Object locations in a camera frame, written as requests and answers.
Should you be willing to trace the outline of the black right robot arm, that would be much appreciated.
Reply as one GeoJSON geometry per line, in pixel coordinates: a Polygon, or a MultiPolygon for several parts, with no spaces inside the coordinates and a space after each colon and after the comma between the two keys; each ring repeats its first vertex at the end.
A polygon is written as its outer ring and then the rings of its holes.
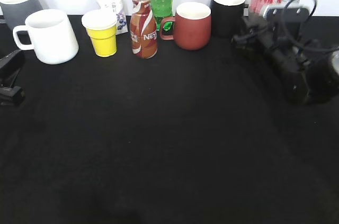
{"type": "Polygon", "coordinates": [[[300,36],[300,22],[282,24],[243,16],[232,42],[238,50],[252,51],[279,80],[286,99],[293,104],[324,103],[338,95],[338,51],[307,56],[287,33],[300,36]]]}

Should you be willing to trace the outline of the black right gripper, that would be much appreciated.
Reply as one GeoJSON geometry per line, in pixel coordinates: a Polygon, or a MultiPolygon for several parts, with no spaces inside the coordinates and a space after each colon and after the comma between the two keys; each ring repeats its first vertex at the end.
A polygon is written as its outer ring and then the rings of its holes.
{"type": "Polygon", "coordinates": [[[313,64],[302,50],[287,38],[280,16],[267,21],[259,16],[243,16],[237,34],[231,40],[234,48],[250,57],[261,57],[277,76],[309,76],[313,64]]]}

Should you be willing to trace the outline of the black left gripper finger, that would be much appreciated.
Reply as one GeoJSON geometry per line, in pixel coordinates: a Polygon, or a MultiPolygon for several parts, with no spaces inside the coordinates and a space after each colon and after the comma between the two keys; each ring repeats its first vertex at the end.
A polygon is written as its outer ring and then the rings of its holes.
{"type": "Polygon", "coordinates": [[[23,50],[15,50],[1,59],[1,79],[7,79],[25,64],[23,50]]]}
{"type": "Polygon", "coordinates": [[[17,75],[1,80],[1,106],[19,106],[25,100],[23,88],[15,86],[17,75]]]}

